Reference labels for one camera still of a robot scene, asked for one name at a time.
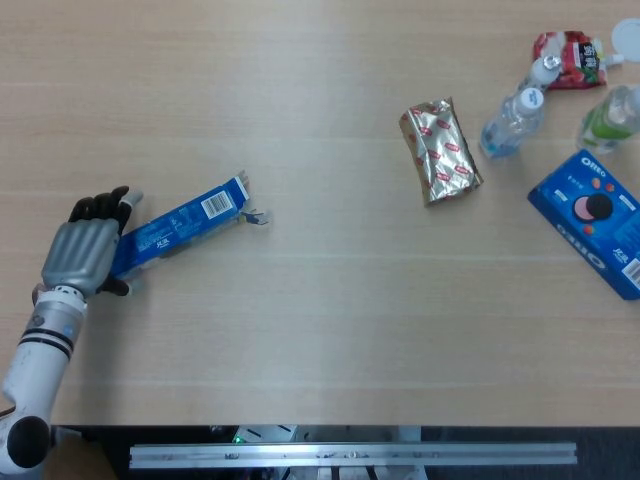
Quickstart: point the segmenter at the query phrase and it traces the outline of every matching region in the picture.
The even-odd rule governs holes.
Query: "blue snack package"
[[[246,220],[262,225],[263,214],[244,212],[248,178],[241,172],[223,185],[165,213],[120,239],[111,274],[131,277],[157,259],[173,255],[223,227]]]
[[[625,300],[640,298],[640,204],[587,150],[529,201]]]

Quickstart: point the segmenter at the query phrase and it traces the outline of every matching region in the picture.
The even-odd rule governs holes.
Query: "wooden table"
[[[137,186],[139,224],[246,169],[271,227],[92,299],[55,422],[640,424],[638,304],[526,201],[607,90],[553,93],[519,158],[477,148],[539,32],[609,47],[636,5],[8,0],[0,370],[78,198]],[[425,209],[397,121],[449,95],[486,181]],[[638,146],[606,161],[636,192]]]

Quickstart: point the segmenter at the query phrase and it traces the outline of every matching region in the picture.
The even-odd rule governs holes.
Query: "red snack bag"
[[[549,90],[586,89],[607,84],[602,42],[584,32],[547,32],[533,44],[533,60],[546,55],[562,58],[562,72]]]

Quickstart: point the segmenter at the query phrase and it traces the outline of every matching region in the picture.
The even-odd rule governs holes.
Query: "wrapped snack bar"
[[[400,118],[400,129],[418,169],[425,206],[482,183],[451,98],[411,107]]]

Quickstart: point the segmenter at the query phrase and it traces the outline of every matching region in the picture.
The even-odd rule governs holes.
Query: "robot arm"
[[[3,383],[14,408],[0,413],[0,476],[27,472],[47,455],[51,411],[87,315],[86,299],[101,291],[129,294],[129,286],[109,274],[122,230],[142,198],[128,190],[80,200],[53,240],[42,269],[46,290],[34,302]]]

